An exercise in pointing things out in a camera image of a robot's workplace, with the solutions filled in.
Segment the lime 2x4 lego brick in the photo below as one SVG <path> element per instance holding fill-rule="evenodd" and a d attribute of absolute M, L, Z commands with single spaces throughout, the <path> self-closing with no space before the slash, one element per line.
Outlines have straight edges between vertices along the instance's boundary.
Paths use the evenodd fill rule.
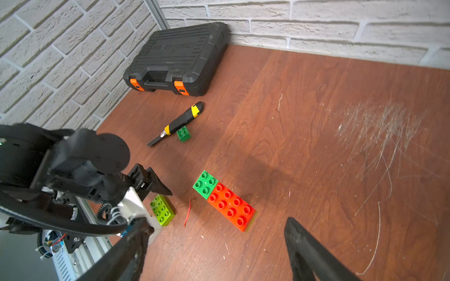
<path fill-rule="evenodd" d="M 167 226 L 175 217 L 175 213 L 166 201 L 165 197 L 158 194 L 150 203 L 159 224 L 162 227 Z"/>

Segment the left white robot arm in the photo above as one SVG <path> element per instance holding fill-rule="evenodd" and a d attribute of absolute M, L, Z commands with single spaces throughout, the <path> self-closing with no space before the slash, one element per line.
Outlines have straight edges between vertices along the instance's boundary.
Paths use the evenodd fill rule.
<path fill-rule="evenodd" d="M 134 188 L 139 198 L 171 191 L 151 168 L 130 162 L 126 142 L 112 133 L 82 129 L 47 130 L 22 123 L 1 126 L 1 211 L 34 228 L 82 236 L 106 236 L 126 222 L 86 224 L 54 208 L 44 187 L 98 204 L 117 205 Z"/>

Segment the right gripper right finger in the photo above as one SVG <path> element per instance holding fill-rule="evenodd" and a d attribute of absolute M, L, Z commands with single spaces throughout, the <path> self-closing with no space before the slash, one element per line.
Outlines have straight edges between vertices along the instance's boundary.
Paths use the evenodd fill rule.
<path fill-rule="evenodd" d="M 285 243 L 295 281 L 359 281 L 295 218 L 287 218 Z"/>

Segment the small red plastic scrap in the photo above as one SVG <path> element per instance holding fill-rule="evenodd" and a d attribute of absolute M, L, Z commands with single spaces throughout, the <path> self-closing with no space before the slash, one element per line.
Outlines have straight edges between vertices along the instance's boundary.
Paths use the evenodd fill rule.
<path fill-rule="evenodd" d="M 184 222 L 184 227 L 186 227 L 187 222 L 189 220 L 191 209 L 192 209 L 192 198 L 190 197 L 189 198 L 189 205 L 188 205 L 188 209 L 187 209 L 187 213 L 186 213 L 186 218 L 185 218 L 185 222 Z"/>

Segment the small green lego brick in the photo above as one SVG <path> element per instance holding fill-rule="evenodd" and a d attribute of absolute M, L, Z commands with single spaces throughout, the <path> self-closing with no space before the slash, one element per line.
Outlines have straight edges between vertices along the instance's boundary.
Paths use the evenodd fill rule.
<path fill-rule="evenodd" d="M 179 130 L 177 130 L 177 136 L 181 142 L 186 142 L 187 140 L 191 139 L 191 134 L 186 126 L 183 126 Z"/>
<path fill-rule="evenodd" d="M 193 188 L 207 200 L 218 185 L 219 181 L 207 171 L 203 171 L 194 183 Z"/>

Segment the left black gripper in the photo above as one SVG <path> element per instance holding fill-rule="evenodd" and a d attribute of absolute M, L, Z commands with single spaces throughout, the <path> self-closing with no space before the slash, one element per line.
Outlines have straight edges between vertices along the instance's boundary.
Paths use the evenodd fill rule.
<path fill-rule="evenodd" d="M 132 187 L 141 201 L 144 201 L 150 193 L 172 196 L 172 191 L 159 179 L 154 170 L 149 167 L 144 169 L 143 165 L 137 163 L 128 174 L 119 174 L 119 195 L 122 199 L 129 187 Z"/>

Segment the red 2x4 lego brick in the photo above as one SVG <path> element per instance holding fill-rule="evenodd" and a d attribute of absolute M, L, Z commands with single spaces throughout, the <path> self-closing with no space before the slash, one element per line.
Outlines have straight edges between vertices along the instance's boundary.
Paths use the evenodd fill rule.
<path fill-rule="evenodd" d="M 229 188 L 218 183 L 207 201 L 240 231 L 245 232 L 256 212 Z"/>

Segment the black plastic tool case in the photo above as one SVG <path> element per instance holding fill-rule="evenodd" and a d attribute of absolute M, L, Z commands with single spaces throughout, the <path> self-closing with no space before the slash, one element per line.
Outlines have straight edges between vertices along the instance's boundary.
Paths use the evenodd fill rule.
<path fill-rule="evenodd" d="M 203 96 L 229 40 L 224 22 L 156 31 L 125 69 L 123 79 L 138 91 Z"/>

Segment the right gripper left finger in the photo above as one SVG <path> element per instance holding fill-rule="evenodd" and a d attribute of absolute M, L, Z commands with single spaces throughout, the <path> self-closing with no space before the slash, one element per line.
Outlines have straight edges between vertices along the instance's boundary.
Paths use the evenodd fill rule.
<path fill-rule="evenodd" d="M 154 233 L 146 218 L 135 219 L 131 229 L 87 272 L 80 281 L 137 281 L 144 266 L 148 241 Z"/>

